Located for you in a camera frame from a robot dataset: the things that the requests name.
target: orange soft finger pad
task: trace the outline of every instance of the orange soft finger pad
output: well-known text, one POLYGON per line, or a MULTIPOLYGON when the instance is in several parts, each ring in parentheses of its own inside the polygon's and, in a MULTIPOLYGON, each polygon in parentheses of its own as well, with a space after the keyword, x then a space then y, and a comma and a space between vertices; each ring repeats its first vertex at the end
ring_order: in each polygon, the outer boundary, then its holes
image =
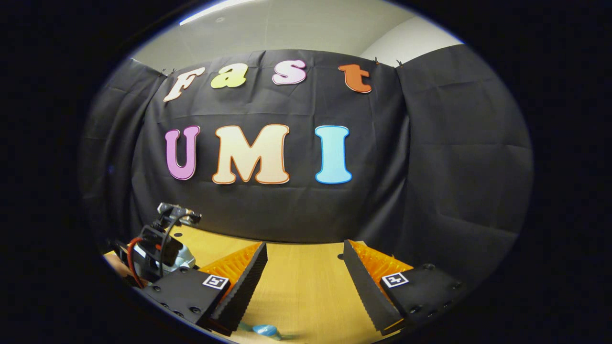
POLYGON ((352 240, 345 240, 343 259, 376 330, 386 335, 403 328, 403 317, 381 287, 380 280, 383 276, 410 270, 412 266, 352 240))
POLYGON ((213 330, 231 335, 238 328, 266 263, 266 243, 258 242, 200 268, 202 272, 225 277, 230 282, 212 312, 210 326, 213 330))

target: white wall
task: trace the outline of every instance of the white wall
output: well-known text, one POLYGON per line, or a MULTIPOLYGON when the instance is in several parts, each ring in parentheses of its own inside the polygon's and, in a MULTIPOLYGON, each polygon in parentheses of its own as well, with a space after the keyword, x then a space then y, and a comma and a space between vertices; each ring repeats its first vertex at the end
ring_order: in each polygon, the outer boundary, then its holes
POLYGON ((440 48, 463 44, 432 22, 414 17, 391 29, 372 43, 360 57, 397 67, 402 63, 440 48))

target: black cable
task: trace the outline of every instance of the black cable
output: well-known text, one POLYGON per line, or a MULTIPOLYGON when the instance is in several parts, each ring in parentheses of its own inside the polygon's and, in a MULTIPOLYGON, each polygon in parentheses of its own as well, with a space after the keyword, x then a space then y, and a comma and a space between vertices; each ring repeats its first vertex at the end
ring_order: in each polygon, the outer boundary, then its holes
POLYGON ((174 219, 174 221, 170 223, 170 227, 168 227, 166 234, 163 235, 162 246, 161 246, 161 249, 159 250, 159 255, 160 255, 159 257, 159 278, 163 277, 163 248, 166 245, 166 239, 168 238, 168 235, 170 235, 170 231, 172 230, 172 228, 180 221, 180 219, 186 216, 190 216, 190 215, 191 214, 185 214, 185 215, 181 215, 177 217, 176 219, 174 219))

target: table surface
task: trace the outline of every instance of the table surface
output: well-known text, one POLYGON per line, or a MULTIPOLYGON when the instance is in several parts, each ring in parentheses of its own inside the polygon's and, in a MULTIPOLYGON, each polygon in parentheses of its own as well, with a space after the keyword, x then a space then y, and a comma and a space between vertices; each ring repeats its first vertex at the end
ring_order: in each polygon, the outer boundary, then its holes
MULTIPOLYGON (((187 245, 198 266, 257 242, 185 225, 175 227, 171 235, 187 245)), ((394 335, 383 336, 374 328, 344 261, 338 258, 342 251, 342 242, 268 242, 268 262, 242 322, 274 325, 288 343, 366 344, 394 335)), ((237 343, 273 342, 242 329, 230 337, 215 334, 237 343)))

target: red cable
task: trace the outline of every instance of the red cable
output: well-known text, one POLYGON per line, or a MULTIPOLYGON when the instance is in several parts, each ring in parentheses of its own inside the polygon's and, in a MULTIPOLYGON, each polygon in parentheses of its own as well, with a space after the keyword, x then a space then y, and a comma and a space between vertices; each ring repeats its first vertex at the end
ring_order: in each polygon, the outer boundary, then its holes
POLYGON ((134 275, 134 279, 136 280, 136 283, 140 286, 140 288, 144 288, 143 284, 140 283, 140 279, 138 278, 138 275, 136 275, 136 269, 134 269, 134 261, 132 259, 132 251, 134 248, 134 245, 136 245, 137 242, 141 241, 143 238, 141 237, 135 237, 134 239, 132 239, 132 241, 130 241, 130 244, 127 246, 127 262, 130 265, 130 270, 132 272, 132 274, 134 275))

